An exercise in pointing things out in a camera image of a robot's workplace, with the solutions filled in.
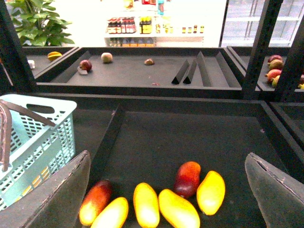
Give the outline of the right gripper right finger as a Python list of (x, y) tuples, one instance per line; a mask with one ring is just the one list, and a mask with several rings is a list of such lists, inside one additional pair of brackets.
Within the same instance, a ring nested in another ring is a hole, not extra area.
[(250, 153), (245, 171), (251, 191), (268, 228), (302, 228), (304, 226), (304, 185)]

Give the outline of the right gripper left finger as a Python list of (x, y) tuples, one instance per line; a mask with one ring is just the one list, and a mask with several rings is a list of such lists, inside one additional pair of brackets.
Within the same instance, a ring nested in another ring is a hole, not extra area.
[(83, 151), (0, 213), (2, 228), (72, 228), (86, 193), (91, 158)]

